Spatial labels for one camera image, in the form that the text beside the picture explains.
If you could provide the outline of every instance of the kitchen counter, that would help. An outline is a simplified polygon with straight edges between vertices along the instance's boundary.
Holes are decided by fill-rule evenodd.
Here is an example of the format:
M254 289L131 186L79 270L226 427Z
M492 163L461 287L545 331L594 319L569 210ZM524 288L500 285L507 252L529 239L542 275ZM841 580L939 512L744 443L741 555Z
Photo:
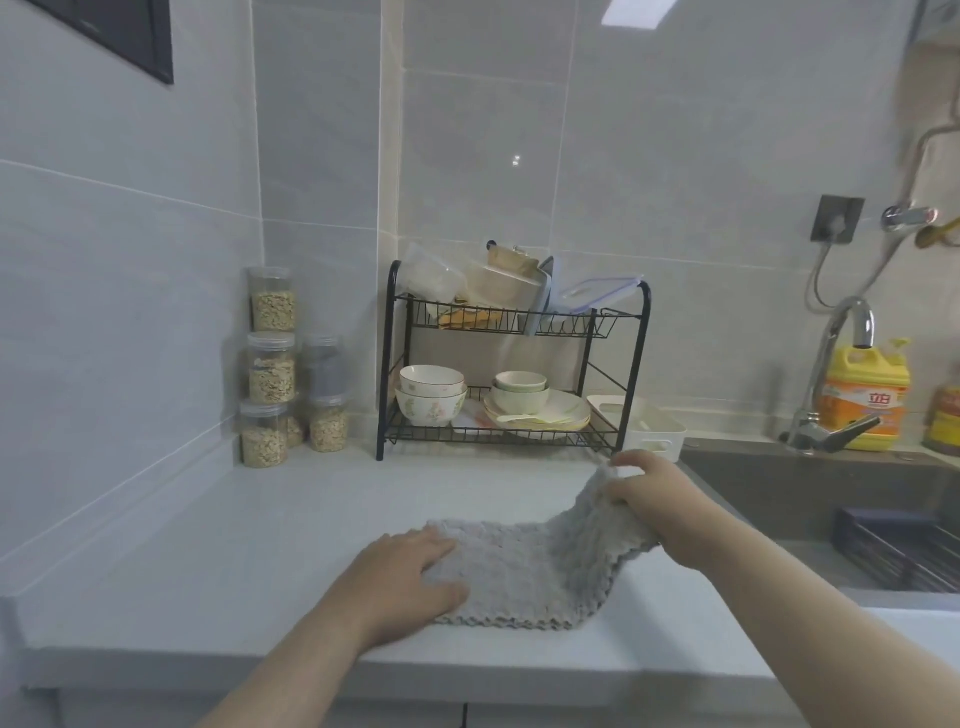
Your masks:
M50 688L228 690L371 540L429 519L549 518L569 507L595 465L583 451L544 459L528 449L409 445L383 463L359 447L299 448L279 468L236 468L27 634L27 678ZM876 612L960 668L960 616ZM716 591L662 549L629 564L581 629L432 626L364 657L345 690L602 706L652 673L696 678L704 703L749 695L773 712L792 710Z

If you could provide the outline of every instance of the sink drain rack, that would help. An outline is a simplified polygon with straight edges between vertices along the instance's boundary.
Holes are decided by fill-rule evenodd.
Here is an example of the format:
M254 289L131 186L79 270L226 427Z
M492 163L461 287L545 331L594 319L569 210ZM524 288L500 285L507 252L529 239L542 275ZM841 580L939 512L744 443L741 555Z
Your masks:
M842 509L834 523L833 547L884 589L960 594L960 536L936 517Z

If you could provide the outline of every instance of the microfiber towel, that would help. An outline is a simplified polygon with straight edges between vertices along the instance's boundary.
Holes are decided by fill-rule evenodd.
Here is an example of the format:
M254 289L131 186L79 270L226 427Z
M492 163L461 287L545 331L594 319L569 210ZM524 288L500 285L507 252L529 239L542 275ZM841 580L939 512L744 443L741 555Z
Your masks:
M624 564L657 545L633 511L600 497L614 477L601 467L573 507L546 523L432 522L460 544L426 581L470 586L467 603L438 622L563 630L596 614Z

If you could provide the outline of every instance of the jar lid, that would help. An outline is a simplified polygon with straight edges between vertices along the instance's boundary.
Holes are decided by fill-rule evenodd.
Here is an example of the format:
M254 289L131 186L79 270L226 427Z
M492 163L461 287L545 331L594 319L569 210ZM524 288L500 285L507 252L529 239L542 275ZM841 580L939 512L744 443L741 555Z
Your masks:
M244 417L276 417L287 413L288 402L277 404L257 404L250 400L240 402L240 414Z
M296 346L297 336L282 331L255 331L247 334L247 343L255 349L263 349L267 352L282 352Z
M258 266L247 270L252 278L258 279L289 279L293 275L289 268L276 266Z
M341 404L346 404L349 399L349 395L344 393L342 395L333 395L331 397L310 397L310 403L318 407L339 407Z
M340 345L340 337L328 333L305 333L302 342L305 347L336 347Z

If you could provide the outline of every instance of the black metal dish rack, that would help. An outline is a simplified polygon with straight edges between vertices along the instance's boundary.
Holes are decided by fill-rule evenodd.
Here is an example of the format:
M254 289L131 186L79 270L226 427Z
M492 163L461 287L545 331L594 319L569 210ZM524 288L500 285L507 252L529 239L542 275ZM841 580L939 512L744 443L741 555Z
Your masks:
M383 361L380 369L379 419L376 438L377 460L383 460L384 448L388 442L396 444L400 441L471 443L474 445L541 445L560 448L591 448L609 453L623 449L624 439L627 436L627 423L630 421L630 411L636 393L636 378L640 371L647 328L650 324L651 294L650 286L645 280L642 280L638 287L643 293L643 312L640 314L625 313L613 308L593 309L590 313L577 315L540 314L535 311L487 308L460 303L438 303L419 299L409 293L398 294L396 292L396 277L399 270L400 261L395 260L390 266L390 274L387 277ZM403 352L394 359L394 316L398 302L405 303L406 322L403 333ZM620 426L611 427L600 418L591 418L589 425L580 432L567 432L558 435L555 430L524 430L523 437L511 434L509 430L496 427L413 426L400 412L396 400L392 398L388 400L390 380L397 367L401 365L409 366L411 363L413 329L442 328L439 323L440 317L437 315L440 311L444 314L456 313L460 316L459 324L444 326L443 330L523 335L524 327L528 323L533 324L527 317L540 317L536 331L537 336L584 339L583 360L580 364L577 388L573 390L573 394L578 397L583 396L588 368L605 376L622 389L626 395ZM631 363L630 378L627 380L626 386L590 362L593 342L598 339L610 338L613 327L621 319L632 319L638 322L634 360ZM470 386L468 397L480 400L484 393L488 391L490 391L490 387Z

